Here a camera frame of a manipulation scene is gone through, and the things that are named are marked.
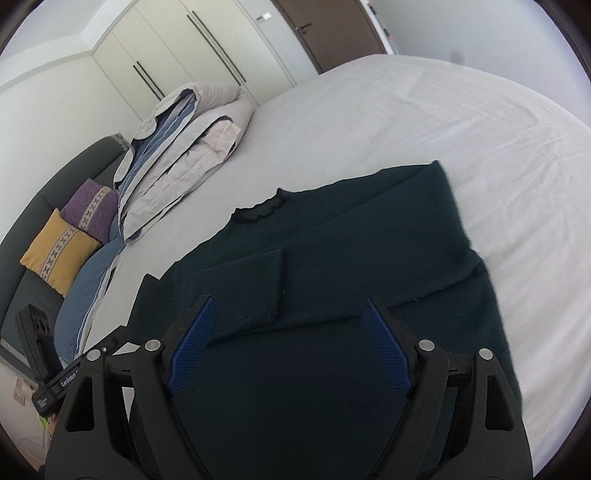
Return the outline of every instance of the pillow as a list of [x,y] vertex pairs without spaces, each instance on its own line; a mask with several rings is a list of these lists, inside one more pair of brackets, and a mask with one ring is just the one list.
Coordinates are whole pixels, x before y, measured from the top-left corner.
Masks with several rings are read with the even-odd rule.
[[123,239],[106,244],[88,259],[78,272],[70,293],[61,305],[53,333],[56,351],[62,362],[74,361],[91,308],[100,301],[100,287],[110,275],[113,260],[122,251]]
[[54,210],[22,256],[21,265],[65,297],[80,267],[98,248],[97,240],[69,225],[60,217],[60,211]]
[[70,225],[88,233],[100,243],[109,243],[111,222],[117,214],[117,191],[86,180],[61,211]]

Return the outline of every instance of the wardrobe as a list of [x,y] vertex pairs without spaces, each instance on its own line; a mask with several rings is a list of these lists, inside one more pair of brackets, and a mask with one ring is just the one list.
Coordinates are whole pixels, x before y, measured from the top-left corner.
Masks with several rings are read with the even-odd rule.
[[295,85],[233,0],[139,0],[94,58],[142,119],[191,81],[241,85],[259,105]]

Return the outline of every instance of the blue pillow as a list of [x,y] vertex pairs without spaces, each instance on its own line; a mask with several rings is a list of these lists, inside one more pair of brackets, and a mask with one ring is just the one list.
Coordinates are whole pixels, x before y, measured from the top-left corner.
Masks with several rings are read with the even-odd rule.
[[79,333],[96,301],[103,278],[124,246],[123,237],[119,236],[98,250],[86,261],[70,287],[54,330],[56,351],[62,363],[69,364],[76,358]]

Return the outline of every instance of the power outlet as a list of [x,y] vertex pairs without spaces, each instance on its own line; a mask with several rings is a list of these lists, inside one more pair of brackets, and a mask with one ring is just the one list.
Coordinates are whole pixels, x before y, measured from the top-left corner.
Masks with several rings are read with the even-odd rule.
[[12,398],[15,402],[20,403],[23,407],[25,406],[25,394],[22,390],[14,389],[14,393],[12,394]]

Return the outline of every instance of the patterned stripe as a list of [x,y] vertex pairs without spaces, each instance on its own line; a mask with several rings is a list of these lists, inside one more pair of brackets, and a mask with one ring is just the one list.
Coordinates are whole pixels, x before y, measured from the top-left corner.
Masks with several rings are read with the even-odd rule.
[[43,266],[41,267],[41,271],[39,272],[39,276],[46,282],[51,275],[51,272],[53,272],[53,267],[56,266],[57,260],[60,258],[61,253],[64,251],[66,245],[70,242],[70,240],[72,240],[77,231],[78,229],[76,227],[68,227],[53,245],[51,251],[47,255],[47,258],[45,259],[45,262],[43,263]]
[[80,219],[80,223],[78,223],[78,228],[80,230],[88,230],[88,226],[90,225],[95,213],[98,211],[100,203],[110,191],[111,189],[109,187],[102,187],[98,192],[96,192],[95,197],[88,204],[88,207],[86,207],[84,215],[82,215],[82,218]]

